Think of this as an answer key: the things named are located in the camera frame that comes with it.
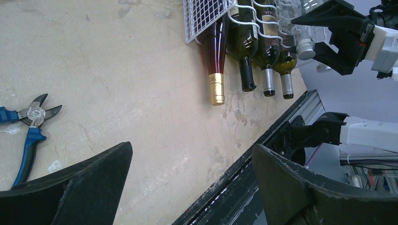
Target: concrete floor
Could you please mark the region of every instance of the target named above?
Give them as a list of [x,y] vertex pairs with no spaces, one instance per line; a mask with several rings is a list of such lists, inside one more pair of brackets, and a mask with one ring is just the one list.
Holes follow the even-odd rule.
[[[181,0],[0,0],[0,105],[49,93],[31,179],[130,141],[134,153],[115,224],[172,223],[292,104],[243,93],[227,58],[224,106],[211,106]],[[296,99],[306,90],[293,73]],[[10,188],[28,127],[0,127],[0,190]]]

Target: brown wine bottle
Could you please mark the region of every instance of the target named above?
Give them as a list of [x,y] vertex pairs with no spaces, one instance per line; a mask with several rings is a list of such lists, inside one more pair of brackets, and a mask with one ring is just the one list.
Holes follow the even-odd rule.
[[224,104],[224,62],[229,18],[225,14],[198,37],[209,73],[210,96],[213,105]]
[[[280,34],[283,38],[283,44],[286,46],[294,46],[294,36]],[[297,65],[296,54],[282,47],[278,61],[274,65],[274,70],[281,75],[282,91],[284,99],[292,99],[294,97],[293,84],[291,81],[291,71]]]
[[[256,0],[262,5],[275,6],[274,0]],[[277,22],[276,13],[273,8],[259,7],[254,5],[257,11],[257,18],[265,22]],[[257,22],[260,26],[260,32],[265,35],[278,36],[278,26],[275,24],[263,24]],[[259,36],[259,48],[253,61],[260,67],[263,80],[264,96],[271,97],[275,95],[274,70],[273,66],[278,61],[280,52],[279,40],[276,38],[265,38]]]
[[[252,6],[251,0],[237,0],[239,5]],[[249,8],[233,7],[230,10],[232,18],[240,22],[254,23],[253,11]],[[228,30],[227,49],[233,59],[238,61],[242,91],[249,92],[256,89],[252,71],[252,57],[257,52],[258,34],[253,25],[241,25],[231,22]]]

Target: diagonal cutters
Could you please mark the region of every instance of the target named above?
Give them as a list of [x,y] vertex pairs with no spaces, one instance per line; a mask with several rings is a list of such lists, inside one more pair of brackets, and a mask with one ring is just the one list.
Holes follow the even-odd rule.
[[58,114],[62,108],[62,105],[49,110],[41,108],[47,96],[48,94],[40,95],[33,100],[29,108],[22,109],[19,112],[9,111],[5,107],[0,107],[0,125],[21,121],[29,126],[23,149],[21,167],[19,168],[13,187],[28,180],[35,161],[37,145],[39,142],[47,139],[46,136],[41,134],[40,127],[44,121]]

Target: bottle neck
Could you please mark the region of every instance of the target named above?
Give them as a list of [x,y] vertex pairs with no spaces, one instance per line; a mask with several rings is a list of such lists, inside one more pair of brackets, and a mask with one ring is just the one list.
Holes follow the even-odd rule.
[[274,70],[264,69],[261,71],[261,73],[262,73],[264,96],[266,97],[274,96],[275,95]]
[[239,70],[242,80],[242,91],[249,92],[256,89],[253,79],[252,62],[249,58],[239,61]]
[[272,65],[271,64],[263,64],[263,65],[261,65],[261,66],[259,66],[260,67],[260,69],[262,70],[262,71],[264,71],[264,70],[266,70],[266,69],[272,69]]
[[291,70],[285,70],[279,73],[281,76],[283,75],[291,75]]
[[204,30],[198,37],[209,75],[224,73],[228,24],[228,15],[224,15]]
[[284,99],[292,99],[294,97],[293,83],[291,80],[291,74],[284,74],[281,76],[282,91]]

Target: white wire rack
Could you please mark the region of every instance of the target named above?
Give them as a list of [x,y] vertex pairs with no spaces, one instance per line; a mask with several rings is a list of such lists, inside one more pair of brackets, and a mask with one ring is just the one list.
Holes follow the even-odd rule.
[[185,42],[188,44],[232,7],[236,0],[183,0]]
[[[253,4],[264,8],[276,7],[272,5],[261,5],[253,0]],[[283,44],[283,38],[280,36],[264,35],[260,32],[260,26],[254,22],[240,22],[231,17],[229,12],[233,7],[249,8],[253,10],[254,15],[257,15],[256,9],[251,6],[241,6],[236,4],[236,0],[184,0],[184,23],[185,23],[185,42],[188,44],[194,40],[202,31],[208,28],[212,23],[218,20],[225,13],[235,23],[243,25],[253,25],[257,27],[257,32],[264,38],[277,38],[281,40],[281,45],[288,48]],[[256,21],[262,24],[276,24],[277,22],[265,22],[255,16]]]

